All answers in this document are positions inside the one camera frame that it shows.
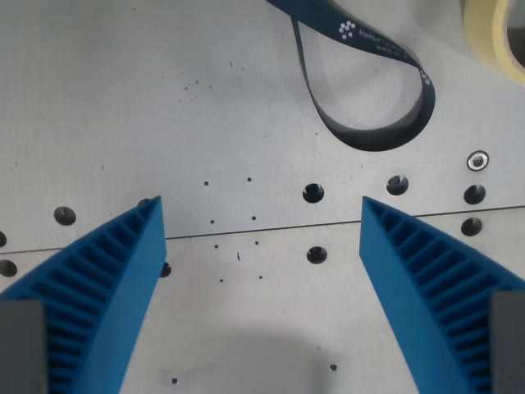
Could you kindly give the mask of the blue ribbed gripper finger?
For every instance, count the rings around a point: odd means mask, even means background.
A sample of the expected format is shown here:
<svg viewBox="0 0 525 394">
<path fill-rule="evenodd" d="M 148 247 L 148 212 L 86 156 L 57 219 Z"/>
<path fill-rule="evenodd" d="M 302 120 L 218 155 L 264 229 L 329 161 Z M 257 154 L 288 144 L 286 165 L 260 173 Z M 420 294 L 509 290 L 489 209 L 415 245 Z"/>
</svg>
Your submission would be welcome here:
<svg viewBox="0 0 525 394">
<path fill-rule="evenodd" d="M 118 393 L 166 262 L 162 199 L 104 223 L 2 291 L 43 303 L 51 393 Z"/>
<path fill-rule="evenodd" d="M 421 393 L 490 393 L 490 298 L 524 280 L 435 227 L 363 198 L 359 256 Z"/>
</svg>

